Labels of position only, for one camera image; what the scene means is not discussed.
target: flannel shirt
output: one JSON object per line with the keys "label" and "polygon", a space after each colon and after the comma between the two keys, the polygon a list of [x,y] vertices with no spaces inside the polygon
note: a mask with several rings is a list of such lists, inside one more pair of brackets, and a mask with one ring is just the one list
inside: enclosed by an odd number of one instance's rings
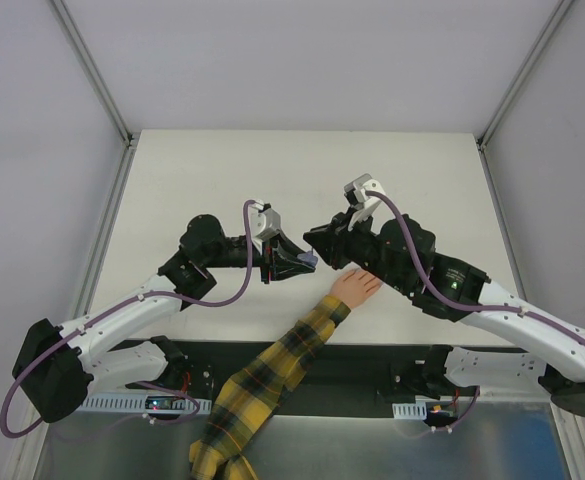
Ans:
{"label": "flannel shirt", "polygon": [[193,480],[256,480],[241,455],[254,434],[301,382],[350,309],[326,296],[283,337],[223,385],[203,437],[190,447]]}

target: white table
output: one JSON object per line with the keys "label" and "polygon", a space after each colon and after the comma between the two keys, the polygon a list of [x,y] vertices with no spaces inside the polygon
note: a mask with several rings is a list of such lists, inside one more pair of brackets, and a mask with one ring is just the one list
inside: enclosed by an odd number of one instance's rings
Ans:
{"label": "white table", "polygon": [[[404,213],[434,232],[437,251],[485,270],[514,291],[514,279],[487,183],[469,134],[366,132],[144,131],[96,290],[94,308],[140,285],[177,249],[195,215],[219,218],[227,235],[243,233],[248,198],[272,204],[285,233],[302,235],[345,211],[343,186],[370,173]],[[380,207],[375,231],[390,218]],[[215,270],[222,300],[240,286],[243,269]],[[339,272],[262,285],[220,309],[191,307],[138,332],[180,340],[267,341],[283,334],[327,292]],[[346,344],[507,345],[486,332],[422,314],[384,288],[331,339]]]}

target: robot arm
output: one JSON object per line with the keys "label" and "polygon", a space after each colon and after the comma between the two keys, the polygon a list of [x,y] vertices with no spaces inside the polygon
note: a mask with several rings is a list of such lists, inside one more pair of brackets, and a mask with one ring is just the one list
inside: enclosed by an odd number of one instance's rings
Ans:
{"label": "robot arm", "polygon": [[57,327],[47,319],[34,324],[14,366],[15,379],[51,345],[71,336],[21,383],[42,419],[58,421],[88,395],[137,381],[180,389],[191,365],[167,338],[112,349],[147,325],[189,307],[183,296],[202,299],[216,285],[209,268],[246,267],[251,257],[251,267],[260,269],[264,283],[314,271],[317,259],[283,234],[280,217],[269,205],[254,204],[248,218],[251,238],[228,238],[215,217],[200,215],[189,223],[177,253],[119,301]]}
{"label": "robot arm", "polygon": [[[529,352],[437,349],[421,372],[429,378],[421,382],[419,393],[436,393],[436,387],[445,389],[450,383],[469,386],[483,381],[524,388],[532,380],[552,395],[556,405],[585,416],[585,329],[525,302],[472,265],[437,253],[434,234],[401,216],[369,175],[347,185],[345,196],[350,203],[346,213],[303,236],[326,263],[340,269],[354,262],[424,313],[481,328]],[[386,201],[398,221],[388,221],[378,234],[372,233],[371,215]]]}

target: shirt sleeve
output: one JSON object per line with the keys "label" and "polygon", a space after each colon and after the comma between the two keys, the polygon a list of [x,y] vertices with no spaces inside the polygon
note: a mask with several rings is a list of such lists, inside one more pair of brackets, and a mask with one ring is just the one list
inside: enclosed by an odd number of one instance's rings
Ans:
{"label": "shirt sleeve", "polygon": [[324,297],[283,337],[228,379],[212,407],[203,437],[190,449],[191,478],[210,480],[241,453],[301,382],[317,353],[349,314],[350,309],[339,299]]}

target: hand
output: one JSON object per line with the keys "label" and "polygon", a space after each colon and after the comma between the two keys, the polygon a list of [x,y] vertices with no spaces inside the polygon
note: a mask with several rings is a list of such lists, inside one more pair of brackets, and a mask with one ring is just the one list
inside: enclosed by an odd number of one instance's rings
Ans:
{"label": "hand", "polygon": [[383,282],[365,270],[350,270],[334,282],[330,295],[354,310],[378,292]]}

